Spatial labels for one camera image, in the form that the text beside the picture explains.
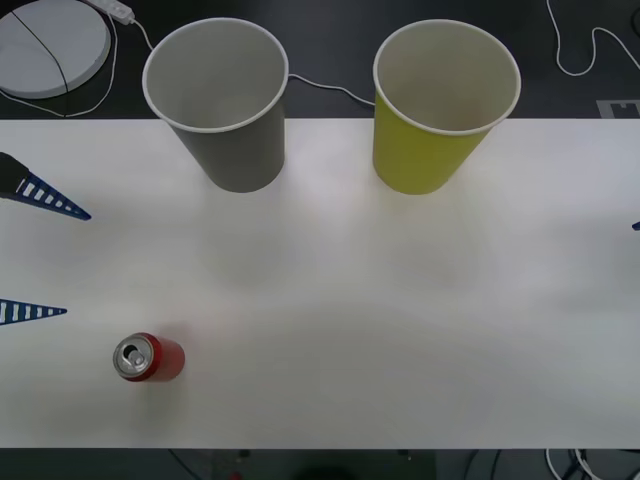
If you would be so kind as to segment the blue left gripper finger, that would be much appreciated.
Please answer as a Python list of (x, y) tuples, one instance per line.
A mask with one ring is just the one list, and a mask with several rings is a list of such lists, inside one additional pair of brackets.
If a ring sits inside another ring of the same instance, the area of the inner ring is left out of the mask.
[(91, 215), (13, 156), (1, 153), (1, 197), (82, 221)]
[(1, 325), (41, 320), (61, 316), (68, 312), (66, 308), (39, 305), (15, 300), (1, 299)]

